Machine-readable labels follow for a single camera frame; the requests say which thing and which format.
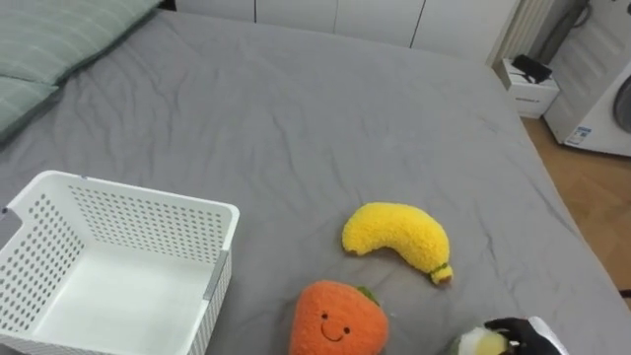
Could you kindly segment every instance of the white washing machine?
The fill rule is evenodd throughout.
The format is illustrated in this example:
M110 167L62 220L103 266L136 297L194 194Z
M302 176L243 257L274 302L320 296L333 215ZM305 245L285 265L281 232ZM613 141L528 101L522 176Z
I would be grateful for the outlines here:
M550 63L561 93L544 117L561 144L631 156L631 5L592 6Z

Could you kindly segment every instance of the white plastic basket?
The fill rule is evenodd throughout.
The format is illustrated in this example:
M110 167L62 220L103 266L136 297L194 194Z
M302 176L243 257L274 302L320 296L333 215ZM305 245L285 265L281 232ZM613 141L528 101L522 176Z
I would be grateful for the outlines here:
M239 209L45 172L3 209L0 342L33 355L203 355Z

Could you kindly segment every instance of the white cabinet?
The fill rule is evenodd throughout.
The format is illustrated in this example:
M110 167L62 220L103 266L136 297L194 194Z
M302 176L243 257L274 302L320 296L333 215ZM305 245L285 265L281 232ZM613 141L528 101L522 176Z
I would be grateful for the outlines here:
M256 21L333 33L337 0L256 0Z
M175 0L177 10L224 19L254 21L254 0Z
M484 63L518 0L427 0L412 47Z
M410 46L424 0L339 0L335 33Z

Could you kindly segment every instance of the bed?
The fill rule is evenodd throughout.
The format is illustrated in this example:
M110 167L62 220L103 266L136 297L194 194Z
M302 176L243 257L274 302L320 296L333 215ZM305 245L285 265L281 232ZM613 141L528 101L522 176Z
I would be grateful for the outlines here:
M373 290L390 321L385 354L439 354L484 320L532 315L573 355L631 348L631 314L476 64L159 12L0 154L0 201L44 170L240 207L208 354L287 353L296 298L319 279ZM376 200L443 223L450 289L388 250L342 251L344 222Z

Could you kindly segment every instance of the pillow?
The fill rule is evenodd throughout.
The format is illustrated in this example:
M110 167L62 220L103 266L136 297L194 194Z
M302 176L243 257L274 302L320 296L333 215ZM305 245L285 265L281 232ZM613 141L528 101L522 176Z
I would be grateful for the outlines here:
M24 127L56 90L53 86L0 77L0 146Z
M22 0L0 11L0 75L56 84L160 0Z

